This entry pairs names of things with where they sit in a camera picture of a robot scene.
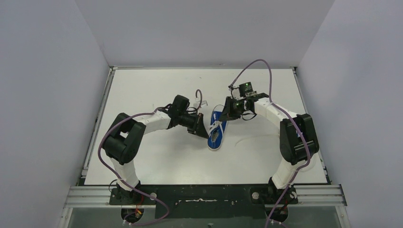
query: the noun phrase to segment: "sneaker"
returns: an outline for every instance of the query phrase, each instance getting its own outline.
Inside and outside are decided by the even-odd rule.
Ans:
[[[213,111],[211,114],[211,122],[210,122],[210,130],[209,130],[209,139],[207,141],[207,145],[210,150],[218,150],[221,146],[222,139],[224,137],[225,127],[227,126],[227,121],[218,121],[221,116],[220,111]]]

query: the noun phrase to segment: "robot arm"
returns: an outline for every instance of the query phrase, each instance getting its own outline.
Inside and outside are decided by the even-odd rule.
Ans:
[[[139,116],[124,122],[117,127],[105,140],[102,148],[111,158],[116,172],[122,180],[136,188],[140,187],[140,181],[136,175],[133,163],[137,155],[143,135],[157,130],[170,129],[177,125],[187,127],[191,134],[208,138],[203,123],[203,114],[196,111],[188,111],[189,99],[177,95],[172,104],[159,108],[153,115]],[[129,115],[120,113],[111,125],[111,128]],[[126,202],[136,201],[136,193],[121,180],[117,181],[118,194],[116,198]]]
[[[220,121],[239,119],[244,112],[252,111],[272,122],[280,132],[280,152],[282,159],[271,181],[277,189],[284,189],[291,180],[296,169],[307,159],[304,145],[295,127],[289,118],[279,109],[273,106],[269,96],[265,93],[257,94],[253,91],[250,82],[239,86],[243,99],[227,97]],[[299,115],[276,104],[293,118],[299,126],[309,148],[312,157],[319,150],[319,144],[313,125],[312,117],[308,114]]]

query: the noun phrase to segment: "screw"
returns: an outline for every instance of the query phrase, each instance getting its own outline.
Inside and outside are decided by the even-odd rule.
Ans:
[[[253,198],[254,200],[259,199],[259,193],[258,193],[258,192],[252,193],[252,198]]]
[[[157,198],[157,194],[155,194],[154,192],[152,192],[151,194],[150,194],[150,196],[152,196],[152,197],[154,197],[154,198]]]

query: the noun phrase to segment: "gray wall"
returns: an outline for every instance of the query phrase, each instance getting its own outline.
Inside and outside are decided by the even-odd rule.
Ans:
[[[74,0],[0,3],[0,226],[55,227],[108,65]]]
[[[334,0],[76,0],[114,66],[296,66]]]
[[[336,0],[297,69],[353,228],[402,227],[403,2]]]

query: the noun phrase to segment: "purple cable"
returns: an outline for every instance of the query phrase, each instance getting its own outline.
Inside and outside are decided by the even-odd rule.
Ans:
[[[199,110],[201,108],[201,105],[202,105],[202,102],[203,102],[203,94],[202,94],[202,91],[200,89],[197,89],[196,94],[195,94],[196,98],[197,98],[197,92],[200,93],[200,102],[199,102],[199,107],[197,107],[196,110]]]
[[[302,134],[301,130],[299,129],[297,123],[295,123],[295,121],[292,119],[292,117],[290,116],[290,114],[287,113],[286,110],[280,108],[278,105],[276,105],[275,103],[273,103],[273,100],[271,99],[271,84],[272,84],[272,78],[273,78],[273,76],[272,76],[272,73],[271,73],[271,68],[270,68],[270,66],[269,66],[269,63],[268,63],[266,60],[264,60],[264,59],[256,59],[255,61],[249,63],[249,65],[247,65],[247,66],[238,74],[238,76],[234,79],[234,81],[231,83],[230,87],[233,87],[233,86],[234,86],[234,84],[235,84],[235,82],[237,81],[237,79],[239,78],[239,76],[240,76],[246,69],[248,69],[252,64],[254,64],[254,63],[258,62],[258,61],[264,62],[264,63],[266,64],[266,66],[267,66],[267,69],[269,70],[269,75],[270,75],[270,82],[269,82],[269,101],[271,102],[271,104],[272,104],[275,108],[277,108],[278,110],[280,110],[281,112],[283,112],[283,113],[290,119],[290,121],[291,121],[292,125],[295,127],[295,130],[297,131],[298,135],[300,135],[301,140],[302,140],[302,143],[304,144],[305,151],[307,152],[307,162],[306,162],[305,164],[299,166],[299,167],[295,170],[294,175],[292,176],[292,178],[291,178],[290,181],[288,182],[287,186],[284,188],[283,193],[280,195],[280,197],[278,198],[277,202],[274,204],[273,208],[271,209],[269,215],[267,216],[267,220],[266,220],[266,224],[265,224],[265,228],[267,228],[267,226],[269,225],[269,221],[270,221],[270,220],[275,221],[275,220],[273,220],[273,219],[270,219],[270,217],[271,217],[271,215],[273,214],[274,210],[276,209],[277,205],[280,203],[281,199],[282,199],[282,198],[284,197],[284,195],[286,194],[287,190],[289,189],[290,183],[292,183],[292,182],[294,181],[295,177],[296,177],[297,174],[298,174],[298,171],[301,170],[301,169],[304,168],[304,167],[307,167],[307,166],[310,164],[310,162],[311,162],[311,154],[309,153],[309,148],[308,148],[308,144],[307,144],[307,142],[306,142],[306,140],[305,140],[305,137],[303,136],[303,134]]]
[[[133,189],[133,190],[136,191],[137,193],[140,193],[140,194],[142,194],[142,195],[144,195],[144,196],[146,196],[146,197],[149,197],[149,198],[154,199],[155,201],[161,203],[161,204],[166,208],[166,214],[163,215],[163,216],[161,216],[160,218],[157,218],[156,220],[153,220],[153,221],[150,221],[150,222],[141,223],[141,224],[135,224],[135,223],[134,223],[134,224],[132,224],[133,226],[146,226],[146,225],[150,225],[150,224],[153,224],[153,223],[155,223],[155,222],[158,222],[158,221],[162,220],[163,218],[165,218],[165,217],[168,216],[168,214],[169,214],[169,207],[168,207],[168,205],[166,205],[164,202],[162,202],[161,200],[157,199],[156,197],[151,196],[151,195],[148,195],[147,193],[142,192],[142,191],[136,189],[135,187],[133,187],[133,186],[131,186],[130,184],[128,184],[125,180],[123,180],[122,177],[119,175],[119,173],[117,173],[112,167],[110,167],[110,166],[102,159],[102,157],[101,157],[101,149],[102,149],[102,145],[105,143],[106,138],[107,138],[107,137],[111,134],[111,132],[112,132],[114,129],[116,129],[118,126],[120,126],[120,125],[122,125],[124,122],[126,122],[126,121],[128,121],[128,120],[131,120],[131,119],[133,119],[133,118],[135,118],[135,117],[138,117],[138,116],[142,116],[142,115],[154,115],[155,112],[157,112],[157,110],[158,110],[159,108],[160,108],[160,107],[156,108],[152,113],[140,113],[140,114],[132,115],[132,116],[127,117],[126,119],[124,119],[124,120],[118,122],[115,126],[111,127],[111,129],[109,129],[108,132],[106,132],[105,136],[102,138],[101,143],[99,144],[99,147],[98,147],[98,158],[99,158],[99,160],[101,161],[101,163],[102,163],[104,166],[106,166],[110,171],[112,171],[112,172],[117,176],[117,178],[118,178],[124,185],[126,185],[127,187]]]

